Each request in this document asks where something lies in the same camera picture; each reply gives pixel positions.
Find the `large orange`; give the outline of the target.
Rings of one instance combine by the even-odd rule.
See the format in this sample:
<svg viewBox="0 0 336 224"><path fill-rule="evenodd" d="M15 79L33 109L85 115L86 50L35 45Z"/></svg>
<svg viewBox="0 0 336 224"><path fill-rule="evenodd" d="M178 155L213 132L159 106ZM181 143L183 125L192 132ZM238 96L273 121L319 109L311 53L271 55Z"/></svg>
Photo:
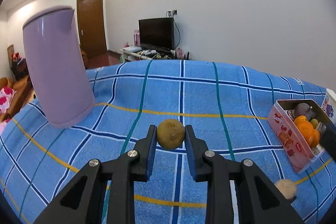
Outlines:
<svg viewBox="0 0 336 224"><path fill-rule="evenodd" d="M314 127L308 121L299 122L296 127L302 134L308 145L311 145L314 141Z"/></svg>

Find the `white TV stand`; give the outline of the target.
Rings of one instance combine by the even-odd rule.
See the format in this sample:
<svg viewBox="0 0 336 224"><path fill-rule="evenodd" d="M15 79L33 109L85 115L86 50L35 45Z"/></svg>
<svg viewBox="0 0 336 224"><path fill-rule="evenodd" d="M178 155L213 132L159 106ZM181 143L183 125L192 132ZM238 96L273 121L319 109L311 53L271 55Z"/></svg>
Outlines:
<svg viewBox="0 0 336 224"><path fill-rule="evenodd" d="M120 49L121 62L140 60L190 60L190 53L176 50L143 50L141 47L128 46Z"/></svg>

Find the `black television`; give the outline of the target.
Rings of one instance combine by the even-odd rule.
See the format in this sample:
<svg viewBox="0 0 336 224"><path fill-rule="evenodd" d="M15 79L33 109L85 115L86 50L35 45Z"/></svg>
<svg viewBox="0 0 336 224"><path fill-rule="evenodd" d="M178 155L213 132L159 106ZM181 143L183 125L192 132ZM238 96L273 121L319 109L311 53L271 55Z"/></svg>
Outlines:
<svg viewBox="0 0 336 224"><path fill-rule="evenodd" d="M172 50L174 22L172 18L150 18L138 21L140 46Z"/></svg>

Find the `orange beside left finger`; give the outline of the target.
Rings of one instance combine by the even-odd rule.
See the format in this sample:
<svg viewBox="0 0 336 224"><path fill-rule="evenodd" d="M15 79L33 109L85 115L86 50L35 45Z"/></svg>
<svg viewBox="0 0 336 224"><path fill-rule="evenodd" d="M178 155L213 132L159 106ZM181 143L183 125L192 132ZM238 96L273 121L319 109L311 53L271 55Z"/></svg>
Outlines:
<svg viewBox="0 0 336 224"><path fill-rule="evenodd" d="M312 141L310 147L315 148L315 147L317 147L317 145L319 144L320 139L321 139L321 135L320 135L319 131L314 129L313 132L312 132L312 137L313 137L313 141Z"/></svg>

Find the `orange leather sofa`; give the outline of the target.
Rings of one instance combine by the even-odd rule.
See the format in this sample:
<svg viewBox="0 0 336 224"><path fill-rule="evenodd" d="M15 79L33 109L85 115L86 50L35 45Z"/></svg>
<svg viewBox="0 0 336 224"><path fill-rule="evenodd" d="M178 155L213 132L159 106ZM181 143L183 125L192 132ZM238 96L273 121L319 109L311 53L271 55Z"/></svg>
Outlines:
<svg viewBox="0 0 336 224"><path fill-rule="evenodd" d="M21 110L33 87L29 76L23 77L15 83L13 83L12 79L3 77L1 78L1 88L5 86L14 89L16 93L7 112L1 114L1 122L13 118Z"/></svg>

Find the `pink floral cushion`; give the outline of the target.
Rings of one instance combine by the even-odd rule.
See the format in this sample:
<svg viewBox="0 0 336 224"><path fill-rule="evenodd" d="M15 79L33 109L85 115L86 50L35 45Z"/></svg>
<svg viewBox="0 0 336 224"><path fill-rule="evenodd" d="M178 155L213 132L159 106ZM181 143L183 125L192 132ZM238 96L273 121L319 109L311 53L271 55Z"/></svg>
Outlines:
<svg viewBox="0 0 336 224"><path fill-rule="evenodd" d="M1 88L0 91L0 113L5 114L10 107L16 91L7 86Z"/></svg>

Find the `purple kettle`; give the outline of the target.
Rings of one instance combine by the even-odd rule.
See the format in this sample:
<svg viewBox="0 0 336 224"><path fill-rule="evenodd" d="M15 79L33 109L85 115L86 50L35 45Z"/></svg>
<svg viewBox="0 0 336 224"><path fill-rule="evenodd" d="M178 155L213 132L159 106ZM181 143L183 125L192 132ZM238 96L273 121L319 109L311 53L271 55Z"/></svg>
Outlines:
<svg viewBox="0 0 336 224"><path fill-rule="evenodd" d="M74 12L71 6L50 7L30 17L22 27L34 90L47 120L61 129L82 121L95 105Z"/></svg>

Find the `small orange tangerine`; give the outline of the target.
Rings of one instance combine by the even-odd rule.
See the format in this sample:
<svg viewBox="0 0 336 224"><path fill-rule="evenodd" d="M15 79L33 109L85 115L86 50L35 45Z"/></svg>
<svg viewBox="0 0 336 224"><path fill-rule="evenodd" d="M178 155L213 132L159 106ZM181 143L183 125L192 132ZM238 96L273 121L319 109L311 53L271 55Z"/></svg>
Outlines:
<svg viewBox="0 0 336 224"><path fill-rule="evenodd" d="M297 118L295 118L295 120L294 120L295 125L298 125L302 122L307 122L307 117L304 116L304 115L300 115Z"/></svg>

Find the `brown kiwi-like fruit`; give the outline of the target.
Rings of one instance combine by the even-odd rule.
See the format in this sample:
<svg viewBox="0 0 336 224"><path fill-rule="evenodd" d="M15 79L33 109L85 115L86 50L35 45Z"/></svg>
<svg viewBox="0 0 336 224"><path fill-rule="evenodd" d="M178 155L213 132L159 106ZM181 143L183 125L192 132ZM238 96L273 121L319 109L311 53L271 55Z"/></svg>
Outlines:
<svg viewBox="0 0 336 224"><path fill-rule="evenodd" d="M177 149L185 139L185 128L176 119L166 119L157 127L157 142L168 150Z"/></svg>

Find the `brown wooden door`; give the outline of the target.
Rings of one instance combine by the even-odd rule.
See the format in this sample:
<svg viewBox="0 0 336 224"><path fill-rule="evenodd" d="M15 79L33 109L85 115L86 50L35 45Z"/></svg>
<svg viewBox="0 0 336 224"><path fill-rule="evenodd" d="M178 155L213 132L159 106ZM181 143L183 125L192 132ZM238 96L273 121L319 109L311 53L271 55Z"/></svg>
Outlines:
<svg viewBox="0 0 336 224"><path fill-rule="evenodd" d="M107 53L103 0L77 0L77 24L81 49L88 59Z"/></svg>

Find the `blue plaid tablecloth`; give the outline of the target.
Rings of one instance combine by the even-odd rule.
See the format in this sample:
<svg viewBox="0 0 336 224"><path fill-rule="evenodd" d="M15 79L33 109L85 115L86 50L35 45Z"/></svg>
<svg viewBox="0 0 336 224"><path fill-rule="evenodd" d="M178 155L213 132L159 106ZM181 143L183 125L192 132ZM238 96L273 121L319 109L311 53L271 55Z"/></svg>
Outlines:
<svg viewBox="0 0 336 224"><path fill-rule="evenodd" d="M56 129L38 100L1 133L1 193L23 223L33 223L91 159L113 160L173 118L192 125L209 149L253 160L272 181L297 185L293 207L317 223L335 200L335 162L324 153L296 174L267 117L277 100L322 104L325 88L237 65L136 61L87 71L96 106L79 124Z"/></svg>

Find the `purple mangosteen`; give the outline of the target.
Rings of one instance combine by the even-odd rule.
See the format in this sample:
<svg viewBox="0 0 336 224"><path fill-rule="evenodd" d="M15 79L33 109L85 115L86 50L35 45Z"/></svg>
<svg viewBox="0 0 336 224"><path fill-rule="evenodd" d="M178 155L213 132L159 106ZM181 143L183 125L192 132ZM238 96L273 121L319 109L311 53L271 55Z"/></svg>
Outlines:
<svg viewBox="0 0 336 224"><path fill-rule="evenodd" d="M299 116L305 116L310 121L315 117L315 112L307 103L300 103L295 107L293 115L295 119Z"/></svg>

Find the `white ceramic mug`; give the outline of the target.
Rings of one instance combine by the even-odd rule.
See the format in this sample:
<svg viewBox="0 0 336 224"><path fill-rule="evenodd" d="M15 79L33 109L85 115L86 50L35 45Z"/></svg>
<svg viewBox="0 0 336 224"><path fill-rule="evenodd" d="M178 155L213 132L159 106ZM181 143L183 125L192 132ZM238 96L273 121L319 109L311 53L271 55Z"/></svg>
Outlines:
<svg viewBox="0 0 336 224"><path fill-rule="evenodd" d="M336 124L336 94L331 89L326 89L321 108L332 123Z"/></svg>

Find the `pink biscuit tin box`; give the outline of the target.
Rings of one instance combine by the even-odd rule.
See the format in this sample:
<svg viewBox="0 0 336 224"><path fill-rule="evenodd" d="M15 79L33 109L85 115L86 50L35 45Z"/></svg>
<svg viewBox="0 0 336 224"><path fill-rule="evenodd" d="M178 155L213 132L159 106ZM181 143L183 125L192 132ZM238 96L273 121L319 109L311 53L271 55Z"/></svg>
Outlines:
<svg viewBox="0 0 336 224"><path fill-rule="evenodd" d="M310 109L315 118L323 124L326 133L335 133L335 125L313 100L277 100L274 103L267 121L297 174L303 173L325 152L320 144L311 148L294 123L294 110L302 103L304 108Z"/></svg>

